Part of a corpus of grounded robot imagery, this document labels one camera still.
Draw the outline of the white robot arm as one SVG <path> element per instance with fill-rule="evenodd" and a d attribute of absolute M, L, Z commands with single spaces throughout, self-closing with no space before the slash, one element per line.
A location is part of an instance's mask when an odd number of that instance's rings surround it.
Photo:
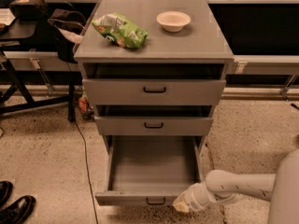
<path fill-rule="evenodd" d="M 299 150 L 289 153 L 275 174 L 213 170 L 203 182 L 184 190 L 173 206 L 183 213 L 200 212 L 211 205 L 236 203 L 241 195 L 270 202 L 267 224 L 299 224 Z"/>

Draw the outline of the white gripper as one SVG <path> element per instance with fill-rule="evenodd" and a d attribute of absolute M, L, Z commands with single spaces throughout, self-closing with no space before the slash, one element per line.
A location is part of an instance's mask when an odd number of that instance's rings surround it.
<path fill-rule="evenodd" d="M 206 183 L 196 183 L 189 186 L 186 193 L 181 193 L 174 201 L 173 207 L 181 213 L 199 212 L 215 204 L 217 198 L 207 189 Z"/>

